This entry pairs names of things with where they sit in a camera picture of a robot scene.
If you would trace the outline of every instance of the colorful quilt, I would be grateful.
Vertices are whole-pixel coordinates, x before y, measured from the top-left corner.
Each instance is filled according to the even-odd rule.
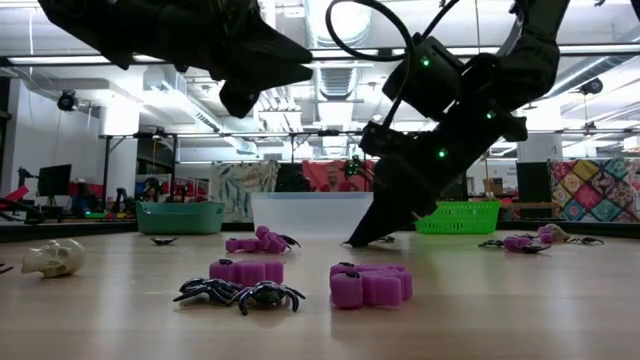
[[[630,164],[611,160],[550,161],[553,201],[568,221],[637,222]]]
[[[280,164],[275,161],[213,164],[209,200],[225,203],[224,222],[252,222],[251,193],[273,192]]]

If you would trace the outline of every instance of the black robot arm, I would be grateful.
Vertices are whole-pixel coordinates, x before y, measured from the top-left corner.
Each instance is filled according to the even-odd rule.
[[[38,0],[49,21],[122,69],[135,54],[227,80],[220,98],[244,117],[261,91],[311,79],[311,52],[260,17],[256,0]]]
[[[348,244],[366,246],[430,215],[440,192],[499,138],[527,139],[526,119],[511,112],[553,86],[560,61],[556,36],[568,5],[569,0],[517,1],[511,11],[517,20],[500,51],[467,64],[435,38],[413,37],[413,51],[383,91],[438,124],[417,136],[389,129],[390,117],[365,127],[360,146],[380,157],[378,186]]]

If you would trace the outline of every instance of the monitor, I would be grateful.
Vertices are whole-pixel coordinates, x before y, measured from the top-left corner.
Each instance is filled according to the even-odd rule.
[[[47,197],[69,195],[70,181],[70,164],[40,168],[38,195]]]

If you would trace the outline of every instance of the green plastic basket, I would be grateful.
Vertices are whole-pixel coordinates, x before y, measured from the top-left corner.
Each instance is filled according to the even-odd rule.
[[[499,201],[441,202],[415,225],[421,234],[490,234],[496,231],[499,211]]]
[[[204,235],[220,232],[224,203],[136,204],[138,231],[148,235]]]

